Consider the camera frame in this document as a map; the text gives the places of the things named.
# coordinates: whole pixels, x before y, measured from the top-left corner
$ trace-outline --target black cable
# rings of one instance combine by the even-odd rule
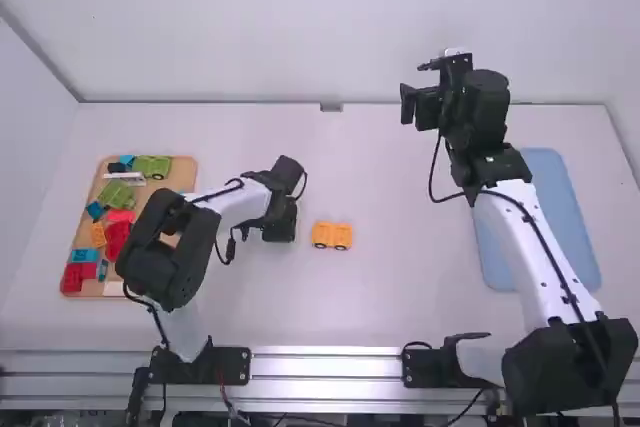
[[[281,418],[281,416],[279,415],[271,415],[271,414],[251,414],[251,416],[258,417],[258,418],[262,417],[263,419],[270,419],[270,420],[279,420]],[[297,415],[297,414],[291,415],[287,413],[285,414],[285,416],[287,419],[302,420],[303,422],[309,422],[316,425],[327,425],[329,427],[346,427],[344,424],[338,424],[337,422],[329,422],[328,420],[314,419],[313,417],[305,417],[304,415]]]
[[[233,243],[233,255],[229,256],[228,254],[229,252],[229,246]],[[229,242],[227,243],[227,258],[225,259],[222,256],[222,253],[220,253],[220,246],[218,245],[218,239],[216,239],[213,242],[213,246],[216,249],[216,255],[218,256],[218,260],[220,261],[220,263],[222,265],[229,265],[231,264],[231,262],[233,261],[233,258],[235,257],[235,243],[236,243],[236,239],[233,238],[233,227],[231,229],[229,229]]]
[[[224,194],[230,194],[231,192],[235,192],[236,190],[240,190],[244,187],[244,182],[242,181],[242,179],[240,179],[239,177],[234,177],[231,180],[228,180],[224,185],[229,185],[231,182],[236,182],[236,185],[234,185],[233,187],[229,187],[228,189],[224,189],[224,190],[219,190],[217,192],[214,192],[212,194],[207,194],[207,195],[202,195],[200,197],[196,197],[193,200],[190,200],[189,202],[187,202],[187,205],[191,204],[197,204],[198,202],[204,202],[207,200],[211,200],[215,197],[220,197],[221,195]]]
[[[145,302],[144,300],[140,299],[139,297],[134,297],[133,295],[131,295],[131,292],[129,292],[129,287],[127,286],[126,282],[122,282],[122,293],[131,302],[135,302],[136,304],[144,305],[147,308],[147,311],[150,312],[151,315],[153,316],[153,321],[155,322],[156,327],[158,328],[158,332],[160,333],[160,339],[161,339],[162,344],[164,344],[164,346],[168,349],[169,348],[169,339],[167,338],[167,334],[165,333],[164,329],[162,328],[162,324],[160,323],[160,317],[158,317],[158,310],[155,308],[155,306],[153,304],[149,303],[149,302]]]
[[[464,192],[458,192],[455,194],[447,195],[446,197],[442,197],[441,199],[436,199],[433,196],[433,171],[436,167],[436,160],[438,158],[438,151],[440,150],[440,141],[442,140],[442,135],[438,132],[438,140],[436,141],[436,148],[433,150],[433,158],[431,159],[431,168],[429,169],[429,183],[427,185],[427,190],[429,191],[429,198],[431,202],[434,204],[441,204],[442,202],[446,202],[448,200],[457,199],[458,197],[463,197]]]
[[[287,413],[285,412],[284,414],[282,414],[280,416],[280,418],[277,420],[277,422],[275,424],[273,424],[271,427],[278,427],[282,421],[284,420],[284,418],[287,416]]]
[[[431,199],[432,202],[439,204],[442,202],[446,202],[448,200],[452,200],[458,197],[462,197],[464,196],[464,192],[458,192],[456,194],[451,194],[448,195],[446,197],[443,197],[442,199],[436,199],[433,197],[433,190],[432,190],[432,179],[433,179],[433,171],[434,171],[434,167],[436,164],[436,159],[438,156],[438,150],[440,148],[440,141],[442,139],[442,135],[438,132],[438,140],[436,142],[436,147],[433,151],[433,158],[431,159],[431,169],[429,171],[429,185],[428,185],[428,191],[429,191],[429,198]],[[600,347],[598,346],[595,338],[593,337],[593,333],[591,332],[591,329],[589,329],[589,325],[587,324],[586,319],[584,318],[584,315],[582,314],[582,311],[580,310],[580,307],[578,307],[578,303],[576,301],[575,296],[573,295],[573,293],[571,292],[571,289],[569,287],[569,284],[567,283],[567,279],[565,279],[564,274],[562,273],[562,270],[560,270],[560,267],[558,266],[558,263],[555,259],[555,257],[553,256],[553,253],[551,252],[551,249],[549,248],[549,245],[547,244],[547,241],[545,240],[544,236],[542,235],[542,232],[540,232],[540,228],[538,227],[538,225],[536,224],[533,216],[529,213],[529,211],[524,207],[524,205],[522,205],[520,202],[518,202],[517,200],[515,200],[513,197],[510,197],[508,195],[505,195],[501,192],[495,192],[492,190],[480,190],[478,192],[478,194],[484,194],[484,195],[491,195],[493,197],[498,197],[502,200],[505,200],[507,202],[509,202],[510,204],[514,205],[522,214],[523,214],[523,220],[525,222],[527,222],[531,228],[533,229],[536,237],[538,238],[538,241],[540,242],[540,245],[542,246],[542,249],[544,250],[547,258],[549,259],[549,262],[551,263],[551,266],[553,267],[553,270],[555,271],[558,280],[560,281],[560,286],[562,288],[562,290],[564,290],[566,297],[569,301],[569,304],[571,305],[574,313],[576,314],[576,317],[578,318],[578,322],[579,324],[583,327],[584,330],[584,334],[585,337],[587,338],[587,343],[589,344],[589,346],[591,347],[591,350],[593,351],[593,355],[596,358],[596,362],[598,363],[600,369],[602,370],[603,374],[606,375],[607,373],[607,366],[606,363],[604,361],[604,356],[600,350]],[[619,411],[619,407],[618,407],[618,403],[616,402],[616,399],[611,399],[611,409],[613,411],[613,425],[614,427],[619,427],[620,426],[620,411]]]
[[[480,389],[476,395],[473,396],[473,398],[469,401],[469,403],[467,404],[467,406],[462,409],[462,411],[456,415],[454,418],[447,420],[444,424],[439,425],[438,427],[450,427],[451,425],[455,424],[457,421],[459,421],[462,417],[464,417],[467,412],[469,412],[469,410],[471,409],[471,407],[473,407],[473,405],[478,401],[478,399],[480,398],[480,396],[482,395],[482,393],[484,392],[485,389]]]
[[[302,181],[302,188],[300,189],[300,193],[298,193],[298,195],[296,195],[293,200],[295,200],[296,202],[300,200],[300,197],[302,197],[302,194],[304,194],[304,189],[307,188],[307,177],[309,177],[309,175],[307,174],[307,171],[303,171],[302,175],[304,175],[304,180]]]
[[[416,346],[416,347],[425,347],[427,349],[433,349],[431,344],[429,344],[427,342],[422,342],[421,340],[413,340],[411,342],[407,342],[406,344],[404,344],[404,347],[402,348],[402,351],[404,352],[409,347],[414,347],[414,346]]]

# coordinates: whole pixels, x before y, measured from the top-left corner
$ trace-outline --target wooden board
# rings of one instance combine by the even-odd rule
[[[91,189],[87,196],[86,205],[96,200],[98,194],[102,191],[104,186],[107,185],[108,180],[103,179],[102,176],[107,173],[107,164],[110,162],[118,162],[118,157],[119,156],[117,155],[107,157],[98,164],[96,175],[93,178],[93,183],[91,184]],[[149,200],[151,194],[161,187],[166,187],[176,192],[192,192],[195,187],[197,170],[198,164],[193,157],[173,156],[171,158],[171,170],[169,171],[169,175],[166,179],[147,179],[147,185],[143,187],[133,187],[136,199],[136,207],[134,209],[136,219],[138,218],[138,215],[140,215],[140,212],[142,212],[142,209]],[[109,222],[106,220],[106,214],[100,222],[102,222],[105,227],[109,225]],[[91,243],[90,228],[92,224],[93,219],[89,216],[86,210],[83,210],[80,217],[80,223],[78,224],[78,229],[76,230],[76,235],[73,238],[71,248],[69,249],[69,255],[71,255],[71,250],[74,249],[95,248]],[[104,250],[104,247],[98,249],[101,258],[105,258]],[[60,279],[62,279],[65,267],[66,264],[61,266]],[[82,290],[80,292],[70,292],[63,295],[68,298],[75,299],[123,297],[122,289],[117,288],[118,284],[122,282],[122,279],[118,274],[116,274],[114,267],[114,262],[109,262],[107,277],[104,282],[99,282],[97,279],[87,279],[82,282]]]

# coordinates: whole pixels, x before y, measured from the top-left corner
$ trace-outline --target blue mat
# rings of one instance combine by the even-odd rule
[[[533,174],[540,206],[569,263],[587,290],[598,290],[602,285],[600,268],[562,157],[553,149],[530,148],[520,152]],[[473,223],[485,283],[500,292],[515,291],[513,276],[498,242],[475,214]]]

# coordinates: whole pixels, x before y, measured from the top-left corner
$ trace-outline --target red block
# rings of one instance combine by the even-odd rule
[[[111,262],[115,262],[118,255],[120,255],[120,251],[122,250],[127,237],[129,237],[130,232],[131,223],[126,220],[111,224],[105,229],[104,235],[107,238],[105,255]]]
[[[109,209],[107,211],[107,220],[110,222],[121,222],[126,220],[131,222],[136,219],[136,214],[132,210]]]
[[[82,264],[67,264],[60,283],[63,294],[82,290]]]
[[[80,264],[82,280],[95,279],[98,271],[98,264],[95,262],[82,262]]]

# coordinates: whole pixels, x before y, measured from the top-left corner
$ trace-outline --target blue block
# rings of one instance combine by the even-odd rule
[[[104,207],[102,207],[98,201],[91,202],[87,205],[87,212],[94,221],[99,220],[100,217],[104,215]]]
[[[107,276],[107,269],[109,268],[109,261],[102,259],[100,261],[100,267],[98,267],[98,282],[103,282]]]
[[[96,249],[75,249],[71,251],[71,262],[98,262],[100,254]]]
[[[127,167],[129,167],[129,170],[131,170],[131,167],[133,167],[133,161],[135,160],[135,158],[136,158],[135,155],[121,155],[119,162],[121,164],[126,165]]]

